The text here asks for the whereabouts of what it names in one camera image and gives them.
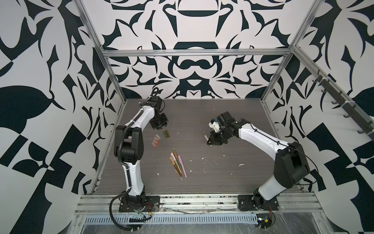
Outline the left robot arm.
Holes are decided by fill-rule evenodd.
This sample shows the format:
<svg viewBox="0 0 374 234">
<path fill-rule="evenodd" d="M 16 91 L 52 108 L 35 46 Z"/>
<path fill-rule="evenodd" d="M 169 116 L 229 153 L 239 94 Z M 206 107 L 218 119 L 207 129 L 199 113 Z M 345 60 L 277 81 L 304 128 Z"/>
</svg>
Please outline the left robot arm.
<svg viewBox="0 0 374 234">
<path fill-rule="evenodd" d="M 140 103 L 139 111 L 128 123 L 115 129 L 114 155 L 125 174 L 127 202 L 145 203 L 145 186 L 140 171 L 140 161 L 144 154 L 143 130 L 148 123 L 155 130 L 167 126 L 164 108 L 165 103 L 160 97 L 150 97 Z"/>
</svg>

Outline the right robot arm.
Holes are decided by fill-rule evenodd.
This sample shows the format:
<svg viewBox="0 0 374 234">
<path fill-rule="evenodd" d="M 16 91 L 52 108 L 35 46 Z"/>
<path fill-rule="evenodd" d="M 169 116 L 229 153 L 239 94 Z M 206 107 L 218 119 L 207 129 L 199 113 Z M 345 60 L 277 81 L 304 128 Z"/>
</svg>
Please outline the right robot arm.
<svg viewBox="0 0 374 234">
<path fill-rule="evenodd" d="M 310 174 L 307 157 L 298 142 L 280 140 L 250 121 L 236 120 L 229 112 L 220 114 L 208 125 L 211 128 L 208 145 L 227 144 L 231 137 L 237 137 L 253 144 L 274 160 L 273 175 L 253 192 L 252 197 L 239 199 L 240 210 L 269 209 L 279 194 Z"/>
</svg>

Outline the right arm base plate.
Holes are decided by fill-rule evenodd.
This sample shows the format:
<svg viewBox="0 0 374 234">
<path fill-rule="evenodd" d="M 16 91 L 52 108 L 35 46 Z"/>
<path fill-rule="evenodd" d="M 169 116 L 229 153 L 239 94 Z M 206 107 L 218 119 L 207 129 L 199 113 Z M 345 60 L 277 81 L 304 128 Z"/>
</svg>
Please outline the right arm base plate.
<svg viewBox="0 0 374 234">
<path fill-rule="evenodd" d="M 238 209 L 240 211 L 278 211 L 279 203 L 277 197 L 265 200 L 260 195 L 239 195 Z"/>
</svg>

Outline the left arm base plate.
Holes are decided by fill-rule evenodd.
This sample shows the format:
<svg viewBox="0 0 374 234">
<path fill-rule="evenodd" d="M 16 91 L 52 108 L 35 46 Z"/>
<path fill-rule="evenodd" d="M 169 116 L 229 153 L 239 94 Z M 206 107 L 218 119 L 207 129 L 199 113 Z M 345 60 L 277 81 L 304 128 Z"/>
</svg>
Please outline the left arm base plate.
<svg viewBox="0 0 374 234">
<path fill-rule="evenodd" d="M 129 213 L 140 210 L 142 212 L 151 212 L 158 209 L 160 204 L 160 196 L 125 196 L 121 199 L 119 212 Z"/>
</svg>

